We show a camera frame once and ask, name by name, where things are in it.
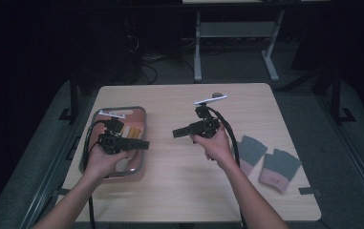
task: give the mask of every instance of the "black cable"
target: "black cable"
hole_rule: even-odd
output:
[[[145,74],[146,75],[146,80],[147,80],[146,84],[151,85],[151,84],[155,83],[155,81],[158,79],[158,71],[155,68],[151,67],[151,66],[147,66],[147,65],[141,65],[141,66],[145,67],[145,68],[148,68],[148,69],[151,69],[152,71],[155,72],[155,76],[154,76],[154,79],[152,79],[152,81],[149,81],[148,75]]]
[[[163,56],[159,56],[159,57],[153,58],[151,60],[144,60],[142,66],[148,65],[148,64],[153,64],[153,63],[156,63],[156,62],[159,62],[159,61],[163,61],[163,60],[174,60],[174,59],[176,59],[176,58],[174,58],[172,56],[168,56],[168,55],[163,55]]]
[[[90,59],[92,59],[93,61],[95,61],[98,65],[100,65],[103,69],[105,69],[107,72],[111,73],[114,76],[118,76],[119,78],[121,78],[122,80],[124,80],[125,82],[128,82],[128,84],[135,84],[135,82],[137,82],[137,78],[133,79],[133,80],[128,80],[127,78],[124,78],[124,76],[120,73],[117,73],[115,70],[113,70],[112,68],[110,68],[109,66],[107,66],[105,63],[103,63],[101,60],[99,60],[98,58],[96,58],[94,55],[92,55],[91,53],[89,53],[84,47],[82,47],[72,36],[71,33],[69,32],[69,27],[74,23],[75,20],[72,20],[70,23],[68,23],[68,25],[65,28],[65,32],[66,35],[69,37],[69,40],[72,42],[72,44],[75,45],[75,47],[77,47],[81,52],[85,53],[87,56],[89,56]]]
[[[322,219],[318,220],[324,227],[326,227],[327,229],[332,229],[325,221],[323,221]]]
[[[232,140],[232,147],[234,149],[235,161],[238,164],[238,166],[241,167],[241,162],[240,162],[239,152],[238,152],[238,143],[236,141],[235,135],[233,134],[232,127],[229,125],[229,123],[223,118],[223,116],[219,112],[215,111],[214,109],[212,109],[210,107],[207,107],[207,108],[209,111],[213,112],[215,114],[215,116],[217,116],[221,120],[221,122],[224,124],[225,129],[228,132],[229,137]],[[242,221],[243,228],[247,229],[246,221],[245,221],[244,216],[242,215],[241,209],[239,209],[239,213],[241,214],[241,221]]]
[[[191,72],[194,72],[193,66],[191,66],[191,64],[190,64],[190,63],[188,63],[188,62],[187,62],[187,61],[185,61],[185,60],[182,60],[182,62],[183,62],[185,65],[187,65],[187,66],[188,66],[188,68],[190,68]]]
[[[89,150],[89,141],[90,141],[90,136],[92,134],[93,129],[95,128],[95,126],[98,123],[103,123],[102,120],[98,120],[95,123],[93,123],[93,125],[91,127],[89,127],[89,130],[87,131],[87,135],[86,135],[86,139],[84,142],[84,147],[83,147],[83,157],[82,157],[82,165],[83,165],[83,173],[86,171],[86,167],[87,167],[87,162],[89,161],[89,154],[92,151],[92,149],[97,145],[97,142],[95,142],[92,146],[92,148]],[[95,209],[93,206],[93,197],[90,196],[89,197],[89,218],[90,218],[90,225],[93,229],[96,229],[96,222],[95,222]]]
[[[149,82],[149,78],[148,75],[145,72],[140,73],[143,77],[142,77],[142,83],[143,84],[148,84]]]

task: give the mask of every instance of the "cable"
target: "cable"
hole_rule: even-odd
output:
[[[191,72],[193,72],[193,73],[194,73],[193,66],[191,66],[191,64],[190,64],[190,63],[188,63],[188,62],[187,62],[187,61],[185,61],[185,60],[182,60],[182,63],[184,63],[185,65],[187,65],[187,66],[188,66],[188,68],[190,68]]]
[[[221,122],[224,124],[224,126],[226,128],[226,131],[228,132],[229,137],[232,140],[232,146],[233,146],[233,149],[234,149],[235,161],[238,164],[238,166],[241,167],[241,162],[240,162],[239,152],[238,152],[238,143],[236,141],[235,135],[233,134],[232,127],[229,125],[229,123],[223,118],[223,116],[219,112],[215,111],[214,109],[212,109],[210,107],[207,107],[207,108],[208,108],[209,111],[213,112],[215,114],[215,116],[217,116],[221,120]],[[244,229],[247,229],[246,221],[245,221],[244,216],[242,215],[241,209],[239,209],[239,213],[241,214],[242,226],[243,226]]]
[[[90,148],[89,150],[89,141],[90,141],[90,136],[92,134],[93,129],[95,128],[95,126],[98,123],[103,123],[102,120],[98,120],[95,123],[93,123],[93,125],[91,127],[89,127],[89,130],[87,131],[87,135],[86,135],[86,139],[84,142],[84,147],[83,147],[83,157],[82,157],[82,165],[83,165],[83,173],[86,171],[86,167],[87,167],[87,162],[89,161],[89,154],[92,151],[92,149],[97,145],[97,142],[95,142],[92,146],[92,148]],[[95,209],[93,206],[93,197],[90,196],[89,197],[89,218],[90,218],[90,225],[92,227],[92,229],[96,229],[96,222],[95,222]]]
[[[323,221],[322,219],[318,220],[324,227],[326,227],[327,229],[332,229],[325,221]]]
[[[156,61],[156,60],[161,60],[166,58],[166,55],[163,54],[155,54],[155,53],[150,53],[150,54],[146,54],[145,56],[142,57],[142,60],[144,61]]]
[[[155,76],[154,76],[154,79],[152,81],[149,81],[148,75],[146,73],[144,73],[145,76],[146,76],[146,80],[147,80],[146,84],[151,85],[151,84],[155,83],[155,81],[158,79],[158,71],[155,68],[151,67],[151,66],[147,66],[147,65],[141,65],[141,66],[145,67],[145,68],[148,68],[148,69],[151,69],[152,71],[155,72]]]
[[[96,58],[94,55],[92,55],[91,53],[89,53],[84,47],[82,47],[71,35],[70,31],[69,31],[69,27],[71,27],[71,25],[75,22],[75,20],[71,21],[70,23],[68,23],[68,25],[66,26],[65,32],[67,34],[67,36],[69,37],[70,41],[75,45],[75,47],[77,47],[81,52],[85,53],[90,59],[92,59],[93,61],[95,61],[98,65],[100,65],[103,69],[105,69],[108,73],[111,73],[114,77],[119,77],[121,80],[123,80],[124,82],[127,82],[128,84],[132,85],[135,84],[137,82],[137,78],[135,79],[127,79],[125,78],[122,74],[117,73],[117,71],[113,70],[112,68],[110,68],[109,66],[107,66],[106,64],[104,64],[101,60],[99,60],[98,58]],[[139,47],[139,40],[135,37],[135,36],[127,36],[128,38],[134,38],[137,40],[137,45],[134,48],[133,51],[130,51],[132,54],[135,54],[137,51],[137,48]]]

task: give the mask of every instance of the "person's right hand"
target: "person's right hand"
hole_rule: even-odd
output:
[[[207,159],[214,159],[217,161],[218,166],[225,169],[230,163],[235,164],[235,159],[232,156],[229,137],[225,132],[225,127],[220,123],[217,133],[211,138],[205,138],[199,135],[191,135],[191,139],[205,149],[205,156]]]

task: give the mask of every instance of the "wire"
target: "wire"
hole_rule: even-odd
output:
[[[187,65],[187,66],[188,66],[188,68],[190,68],[191,72],[194,72],[194,69],[193,69],[193,67],[191,66],[191,64],[190,64],[190,63],[188,63],[188,62],[187,62],[187,61],[185,61],[185,60],[182,60],[182,62],[183,62],[185,65]]]
[[[138,38],[136,36],[133,36],[133,35],[127,35],[127,37],[128,38],[134,38],[137,41],[136,47],[132,51],[130,51],[131,53],[135,53],[137,51],[137,49],[139,48],[139,40],[138,40]]]
[[[99,60],[98,58],[96,58],[94,55],[92,55],[91,53],[89,53],[83,46],[81,46],[71,35],[69,27],[71,27],[71,25],[75,22],[75,20],[72,20],[70,23],[68,23],[68,25],[65,28],[65,32],[67,34],[67,36],[69,37],[70,41],[72,42],[72,44],[75,45],[75,47],[77,47],[81,52],[85,53],[90,59],[92,59],[93,61],[95,61],[98,65],[100,65],[103,69],[105,69],[108,73],[111,73],[114,77],[119,77],[121,80],[123,80],[124,82],[127,82],[128,84],[135,84],[135,82],[137,82],[137,78],[135,79],[127,79],[124,77],[124,75],[117,73],[117,71],[113,70],[112,68],[110,68],[109,66],[107,66],[105,63],[103,63],[101,60]],[[137,51],[137,48],[139,47],[139,40],[135,37],[135,36],[130,36],[128,35],[127,37],[132,37],[134,39],[137,40],[137,45],[135,47],[135,49],[133,51],[130,51],[132,54],[135,54]]]
[[[318,220],[324,227],[326,227],[327,229],[332,229],[325,221],[323,221],[322,219]]]
[[[146,77],[146,80],[147,80],[146,84],[152,85],[153,83],[155,83],[155,81],[158,79],[158,71],[155,68],[151,67],[151,66],[147,66],[147,65],[141,65],[141,66],[145,67],[145,68],[148,68],[148,69],[151,69],[155,73],[154,79],[152,79],[152,81],[149,81],[148,75],[146,73],[144,73],[144,75]]]
[[[194,38],[187,38],[185,40],[182,40],[182,42],[187,42],[187,40],[189,43],[182,46],[183,51],[189,51],[189,50],[194,49],[194,45],[196,44],[196,40]]]
[[[158,60],[163,60],[165,58],[167,58],[167,55],[151,53],[151,54],[146,54],[145,56],[143,56],[142,60],[143,61],[148,61],[148,62],[151,62],[151,61],[155,62],[155,61],[158,61]]]
[[[92,134],[93,129],[95,128],[95,126],[98,123],[103,123],[103,121],[102,120],[96,121],[95,123],[93,123],[93,125],[91,127],[89,127],[89,130],[87,131],[87,135],[86,135],[86,139],[85,139],[84,147],[83,147],[83,157],[82,157],[83,173],[86,171],[87,162],[89,161],[89,154],[92,151],[92,149],[97,145],[97,142],[95,142],[93,144],[92,148],[90,148],[90,150],[89,150],[90,136]],[[95,209],[93,206],[93,197],[92,196],[89,197],[89,218],[90,218],[91,227],[93,229],[96,229]]]
[[[215,114],[215,116],[217,116],[221,120],[221,122],[224,124],[225,129],[228,132],[229,137],[232,140],[232,146],[233,146],[234,154],[235,154],[235,161],[238,164],[238,166],[241,167],[241,162],[239,159],[239,152],[238,152],[238,143],[236,141],[235,135],[233,134],[232,127],[229,125],[229,123],[224,119],[224,117],[219,112],[215,111],[214,109],[212,109],[210,107],[207,107],[207,108],[209,111],[213,112]],[[244,216],[242,215],[241,209],[239,210],[239,213],[241,214],[241,221],[242,221],[243,228],[247,229],[246,221],[245,221]]]

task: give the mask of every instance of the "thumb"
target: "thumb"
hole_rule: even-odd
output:
[[[193,141],[195,141],[195,142],[197,142],[197,143],[199,143],[200,145],[202,145],[202,146],[204,146],[204,144],[206,143],[206,138],[204,138],[204,137],[202,137],[202,136],[200,136],[200,135],[191,135],[190,136],[190,138],[193,140]]]
[[[113,160],[113,162],[117,163],[128,156],[129,156],[128,151],[121,151],[118,154],[114,154],[112,157],[112,160]]]

